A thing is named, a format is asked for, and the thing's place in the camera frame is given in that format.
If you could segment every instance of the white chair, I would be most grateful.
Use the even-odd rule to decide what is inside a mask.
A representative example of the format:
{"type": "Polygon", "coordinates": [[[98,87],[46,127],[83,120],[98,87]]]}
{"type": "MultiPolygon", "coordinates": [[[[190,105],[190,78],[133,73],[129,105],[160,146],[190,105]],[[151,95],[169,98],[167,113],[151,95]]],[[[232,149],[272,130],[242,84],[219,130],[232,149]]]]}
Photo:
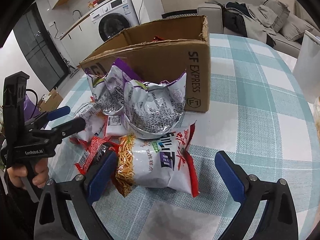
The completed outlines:
{"type": "Polygon", "coordinates": [[[292,71],[306,100],[313,104],[320,96],[320,39],[306,31],[292,71]]]}

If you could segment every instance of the faucet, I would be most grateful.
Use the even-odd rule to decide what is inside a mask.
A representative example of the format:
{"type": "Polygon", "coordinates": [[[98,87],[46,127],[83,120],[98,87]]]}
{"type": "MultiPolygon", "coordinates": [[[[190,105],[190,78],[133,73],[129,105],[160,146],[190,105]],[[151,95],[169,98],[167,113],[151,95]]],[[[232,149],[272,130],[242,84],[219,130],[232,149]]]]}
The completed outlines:
{"type": "Polygon", "coordinates": [[[80,17],[82,17],[82,14],[81,14],[81,12],[80,12],[79,10],[74,10],[74,11],[72,12],[72,15],[74,15],[74,13],[75,13],[76,11],[78,11],[79,14],[80,14],[80,17]]]}

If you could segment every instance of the blue gripper pad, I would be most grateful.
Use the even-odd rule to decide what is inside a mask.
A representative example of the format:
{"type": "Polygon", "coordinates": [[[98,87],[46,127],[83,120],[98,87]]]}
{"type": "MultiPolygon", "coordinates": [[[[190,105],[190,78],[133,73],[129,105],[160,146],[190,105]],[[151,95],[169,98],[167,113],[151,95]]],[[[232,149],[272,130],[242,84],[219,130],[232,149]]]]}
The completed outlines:
{"type": "Polygon", "coordinates": [[[246,199],[244,185],[220,152],[216,154],[214,164],[233,200],[242,204],[246,199]]]}
{"type": "Polygon", "coordinates": [[[58,108],[57,110],[50,111],[47,115],[47,119],[48,121],[53,121],[69,113],[70,113],[70,107],[64,106],[64,107],[58,108]]]}
{"type": "Polygon", "coordinates": [[[105,160],[104,164],[97,171],[94,178],[89,182],[87,187],[87,201],[89,205],[93,202],[98,201],[105,190],[111,174],[115,171],[117,165],[117,154],[112,153],[105,160]]]}

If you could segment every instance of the washing machine door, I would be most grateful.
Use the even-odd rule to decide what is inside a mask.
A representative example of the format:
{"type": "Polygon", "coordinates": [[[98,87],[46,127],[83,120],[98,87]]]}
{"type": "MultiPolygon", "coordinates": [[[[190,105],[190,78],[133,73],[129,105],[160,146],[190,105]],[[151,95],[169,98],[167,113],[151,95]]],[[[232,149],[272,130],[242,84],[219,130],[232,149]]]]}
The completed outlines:
{"type": "Polygon", "coordinates": [[[107,41],[126,28],[130,28],[129,21],[117,13],[110,13],[99,22],[99,34],[103,41],[107,41]]]}

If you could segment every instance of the sliding glass door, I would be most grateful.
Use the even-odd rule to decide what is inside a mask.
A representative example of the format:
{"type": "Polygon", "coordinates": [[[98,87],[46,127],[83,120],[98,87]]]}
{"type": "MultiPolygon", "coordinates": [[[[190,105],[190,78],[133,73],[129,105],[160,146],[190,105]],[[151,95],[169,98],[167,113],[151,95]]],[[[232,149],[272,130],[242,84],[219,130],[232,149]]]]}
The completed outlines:
{"type": "Polygon", "coordinates": [[[36,3],[20,18],[13,31],[40,81],[49,91],[57,87],[68,75],[68,67],[47,32],[36,3]]]}

